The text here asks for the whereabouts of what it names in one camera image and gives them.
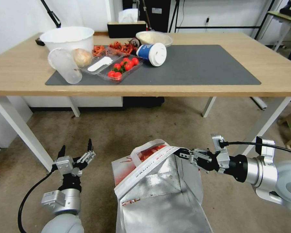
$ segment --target blue paper cup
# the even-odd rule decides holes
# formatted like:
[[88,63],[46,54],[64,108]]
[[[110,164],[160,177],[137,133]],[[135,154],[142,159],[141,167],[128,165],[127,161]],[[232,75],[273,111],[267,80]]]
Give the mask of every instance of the blue paper cup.
[[153,45],[141,45],[136,54],[150,61],[153,66],[160,66],[166,60],[167,50],[162,43],[156,43]]

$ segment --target clear plastic cup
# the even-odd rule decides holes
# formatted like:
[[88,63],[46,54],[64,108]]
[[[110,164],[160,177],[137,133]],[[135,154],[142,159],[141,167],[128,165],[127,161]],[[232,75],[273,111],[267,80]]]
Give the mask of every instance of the clear plastic cup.
[[70,84],[81,81],[82,73],[69,51],[65,49],[54,49],[48,54],[48,63]]

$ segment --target bag handle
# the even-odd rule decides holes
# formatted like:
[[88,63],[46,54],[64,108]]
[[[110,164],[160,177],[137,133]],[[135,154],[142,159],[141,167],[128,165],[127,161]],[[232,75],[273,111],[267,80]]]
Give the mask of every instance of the bag handle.
[[131,157],[134,165],[136,167],[138,167],[142,163],[140,158],[139,158],[139,156],[138,156],[138,154],[140,152],[143,152],[144,150],[147,150],[147,149],[150,149],[152,147],[159,146],[159,145],[167,145],[167,146],[169,146],[164,140],[155,139],[153,141],[149,141],[149,142],[143,144],[142,146],[139,146],[139,147],[136,147],[135,149],[133,149],[133,151],[130,154],[130,157]]

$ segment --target black box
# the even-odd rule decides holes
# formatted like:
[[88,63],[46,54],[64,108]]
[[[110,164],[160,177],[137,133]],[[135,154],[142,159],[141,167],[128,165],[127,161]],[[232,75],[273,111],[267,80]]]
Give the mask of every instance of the black box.
[[137,32],[146,31],[146,22],[136,23],[109,22],[108,33],[110,38],[133,38]]

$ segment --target white table leg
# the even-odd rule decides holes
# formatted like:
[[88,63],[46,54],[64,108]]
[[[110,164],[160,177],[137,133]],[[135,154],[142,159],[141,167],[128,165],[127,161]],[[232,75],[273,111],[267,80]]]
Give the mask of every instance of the white table leg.
[[265,110],[267,108],[266,103],[260,97],[251,97],[253,101],[259,106],[261,110]]
[[70,103],[70,106],[72,108],[72,111],[73,111],[74,115],[76,117],[80,117],[80,111],[79,111],[78,106],[75,104],[74,99],[71,96],[67,96],[67,99],[68,99],[68,101]]
[[[263,136],[266,130],[273,124],[290,101],[291,97],[274,98],[274,100],[272,100],[268,105],[267,109],[262,113],[256,124],[252,127],[251,131],[247,134],[244,141],[255,142],[256,136]],[[236,150],[235,155],[247,155],[252,148],[252,145],[240,145]]]
[[35,156],[40,160],[40,162],[45,166],[45,168],[48,171],[51,171],[53,160],[6,96],[0,96],[0,113],[31,149]]
[[203,110],[203,113],[201,114],[203,117],[207,117],[209,112],[210,112],[210,109],[211,107],[213,106],[213,103],[214,101],[216,100],[217,97],[209,97],[208,101],[207,101],[207,104]]
[[274,45],[273,48],[272,48],[274,51],[277,51],[278,50],[278,48],[281,45],[282,41],[284,40],[285,36],[288,34],[288,32],[291,29],[291,25],[288,24],[288,23],[286,23],[286,22],[283,22],[282,25],[284,26],[284,29],[280,33],[279,39],[278,39],[278,41],[275,44],[276,46]]

